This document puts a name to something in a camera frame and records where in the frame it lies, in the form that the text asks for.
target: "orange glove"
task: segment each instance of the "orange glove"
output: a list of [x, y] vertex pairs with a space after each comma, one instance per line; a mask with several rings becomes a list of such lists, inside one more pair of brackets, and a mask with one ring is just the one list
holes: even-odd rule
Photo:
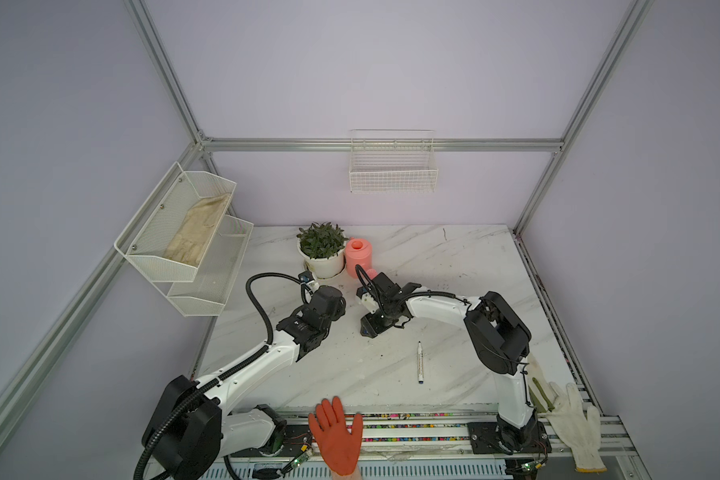
[[344, 419], [344, 407], [338, 397], [333, 397], [333, 405], [323, 399], [315, 412], [317, 418], [309, 414], [309, 429], [320, 447], [323, 461], [337, 475], [353, 474], [360, 458], [362, 415], [355, 415], [352, 433], [349, 433]]

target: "white wire basket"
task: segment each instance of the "white wire basket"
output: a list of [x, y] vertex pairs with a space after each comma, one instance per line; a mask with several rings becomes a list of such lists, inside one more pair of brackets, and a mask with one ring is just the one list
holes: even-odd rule
[[349, 189], [428, 193], [438, 181], [433, 130], [353, 130]]
[[193, 282], [173, 283], [166, 298], [184, 316], [221, 315], [230, 298], [253, 224], [225, 215]]
[[[181, 228], [187, 212], [202, 198], [218, 197], [229, 194], [222, 211], [227, 211], [232, 202], [235, 182], [204, 171], [184, 171], [178, 164], [180, 174], [173, 181], [168, 192], [154, 209], [130, 246], [125, 252], [120, 250], [120, 237], [115, 241], [115, 248], [150, 282], [192, 282], [202, 265], [210, 241], [205, 243], [204, 250], [199, 254], [196, 265], [185, 264], [165, 258], [166, 249], [173, 237]], [[208, 240], [211, 240], [219, 229], [221, 221], [209, 229]]]

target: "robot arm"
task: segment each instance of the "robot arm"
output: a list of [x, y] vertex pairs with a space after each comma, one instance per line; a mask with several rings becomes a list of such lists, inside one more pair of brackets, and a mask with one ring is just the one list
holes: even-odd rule
[[216, 458], [245, 448], [277, 453], [285, 433], [284, 419], [266, 405], [249, 412], [232, 414], [232, 410], [270, 376], [320, 346], [331, 323], [345, 312], [342, 293], [332, 286], [320, 286], [308, 303], [277, 324], [271, 343], [260, 343], [194, 382], [184, 376], [173, 379], [158, 401], [142, 445], [147, 446], [179, 404], [197, 390], [205, 389], [189, 411], [164, 429], [151, 453], [172, 478], [195, 480]]
[[528, 402], [524, 373], [518, 370], [528, 355], [530, 331], [498, 293], [464, 297], [431, 292], [417, 283], [400, 288], [385, 274], [370, 279], [362, 268], [357, 296], [370, 313], [361, 320], [360, 333], [371, 338], [397, 325], [401, 316], [440, 320], [466, 329], [480, 361], [492, 372], [499, 396], [500, 447], [517, 452], [536, 427]]

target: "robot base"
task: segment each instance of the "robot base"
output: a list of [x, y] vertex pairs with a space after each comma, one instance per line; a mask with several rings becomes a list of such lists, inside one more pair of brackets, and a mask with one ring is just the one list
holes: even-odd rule
[[[277, 457], [295, 457], [302, 453], [302, 446], [305, 443], [312, 444], [312, 433], [309, 431], [309, 425], [288, 425], [284, 433], [282, 448], [280, 448], [275, 456]], [[238, 457], [268, 457], [263, 455], [259, 448], [246, 448], [230, 454], [233, 458]]]
[[535, 422], [535, 428], [529, 432], [528, 442], [514, 452], [510, 452], [505, 446], [506, 440], [502, 439], [499, 432], [499, 424], [496, 422], [472, 422], [467, 424], [469, 430], [469, 442], [472, 445], [472, 453], [476, 455], [503, 453], [513, 455], [514, 453], [547, 453], [552, 449], [544, 424]]

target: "marble surface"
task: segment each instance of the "marble surface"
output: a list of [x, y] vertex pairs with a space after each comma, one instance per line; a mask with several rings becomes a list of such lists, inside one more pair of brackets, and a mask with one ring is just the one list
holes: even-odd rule
[[[505, 225], [346, 226], [346, 235], [373, 245], [373, 266], [401, 286], [421, 283], [432, 290], [464, 296], [500, 293], [531, 331], [530, 350], [548, 381], [572, 382], [547, 317]], [[298, 229], [254, 227], [226, 311], [211, 335], [200, 372], [219, 369], [266, 338], [250, 303], [246, 280], [261, 272], [297, 275], [304, 271], [297, 253]], [[268, 403], [280, 409], [309, 409], [338, 395], [355, 411], [458, 411], [491, 408], [497, 401], [492, 372], [480, 363], [467, 331], [431, 319], [413, 319], [403, 330], [375, 339], [360, 335], [359, 282], [342, 272], [322, 282], [339, 288], [347, 300], [344, 317], [334, 322], [321, 346], [260, 385], [240, 409]], [[253, 292], [273, 325], [299, 303], [295, 283], [260, 279]], [[424, 384], [417, 380], [416, 349], [424, 348]]]

